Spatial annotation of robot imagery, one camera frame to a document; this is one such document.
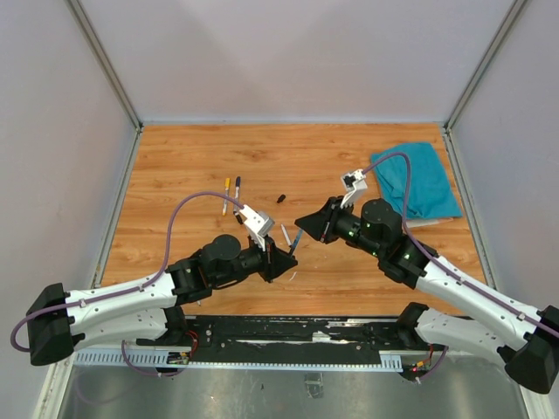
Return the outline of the dark blue-green gel pen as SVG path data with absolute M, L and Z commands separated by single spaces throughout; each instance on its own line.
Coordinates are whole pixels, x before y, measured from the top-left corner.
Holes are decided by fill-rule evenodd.
M 294 241 L 292 242 L 292 244 L 290 245 L 290 251 L 289 251 L 289 256 L 292 256 L 301 240 L 301 237 L 303 235 L 303 229 L 299 229 L 297 232 L 297 235 L 294 239 Z

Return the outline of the white marker blue end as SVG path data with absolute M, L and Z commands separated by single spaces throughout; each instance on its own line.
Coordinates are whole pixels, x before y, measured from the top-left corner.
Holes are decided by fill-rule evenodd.
M 235 180 L 235 195 L 234 195 L 234 199 L 236 202 L 238 202 L 238 199 L 240 198 L 240 185 L 241 185 L 241 177 L 237 176 Z M 233 214 L 235 216 L 238 215 L 238 210 L 239 210 L 239 206 L 235 203 L 233 206 Z

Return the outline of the yellow capped white marker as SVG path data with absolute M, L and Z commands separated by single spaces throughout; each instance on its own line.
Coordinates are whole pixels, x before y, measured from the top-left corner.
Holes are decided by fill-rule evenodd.
M 226 178 L 224 182 L 224 203 L 222 207 L 222 216 L 226 216 L 227 208 L 228 208 L 228 197 L 230 196 L 230 188 L 231 188 L 231 178 Z

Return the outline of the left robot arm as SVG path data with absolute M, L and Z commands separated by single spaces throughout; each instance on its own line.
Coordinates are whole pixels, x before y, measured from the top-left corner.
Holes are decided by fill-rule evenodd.
M 48 285 L 26 313 L 32 366 L 46 366 L 85 347 L 118 340 L 179 345 L 186 337 L 182 305 L 206 299 L 214 291 L 258 274 L 266 282 L 298 264 L 271 237 L 247 248 L 220 235 L 163 272 L 100 289 L 67 291 Z

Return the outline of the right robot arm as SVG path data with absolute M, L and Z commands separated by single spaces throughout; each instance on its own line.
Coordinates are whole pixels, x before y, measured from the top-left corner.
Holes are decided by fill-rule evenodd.
M 366 202 L 361 214 L 331 197 L 315 213 L 296 220 L 312 239 L 342 239 L 377 259 L 392 281 L 442 299 L 465 314 L 455 318 L 410 303 L 396 327 L 397 342 L 414 349 L 426 342 L 477 355 L 502 367 L 524 388 L 546 395 L 558 376 L 558 309 L 538 309 L 470 277 L 432 248 L 404 232 L 402 217 L 383 199 Z

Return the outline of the white marker black tip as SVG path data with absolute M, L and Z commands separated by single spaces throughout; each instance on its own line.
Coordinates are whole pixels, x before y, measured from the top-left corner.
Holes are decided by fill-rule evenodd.
M 287 229 L 286 229 L 285 225 L 282 223 L 282 224 L 280 225 L 280 228 L 281 228 L 281 231 L 282 231 L 282 233 L 283 233 L 283 235 L 284 235 L 284 238 L 285 238 L 285 240 L 286 240 L 287 246 L 291 247 L 291 246 L 292 246 L 292 240 L 291 240 L 291 238 L 289 237 L 289 234 L 288 234 L 288 232 L 287 232 Z

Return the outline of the teal cloth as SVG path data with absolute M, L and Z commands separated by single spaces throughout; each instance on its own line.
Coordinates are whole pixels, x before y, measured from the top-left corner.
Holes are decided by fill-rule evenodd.
M 404 143 L 373 154 L 371 160 L 375 162 L 397 152 L 406 154 L 411 163 L 406 217 L 409 220 L 461 217 L 461 208 L 434 147 L 428 142 Z M 384 200 L 401 212 L 408 179 L 405 159 L 402 156 L 391 157 L 377 165 L 374 172 Z

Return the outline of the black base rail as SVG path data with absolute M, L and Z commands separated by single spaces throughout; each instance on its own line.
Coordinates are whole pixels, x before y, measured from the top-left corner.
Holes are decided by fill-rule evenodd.
M 382 354 L 428 351 L 391 316 L 191 315 L 186 321 L 200 339 L 194 362 L 213 367 L 379 367 Z

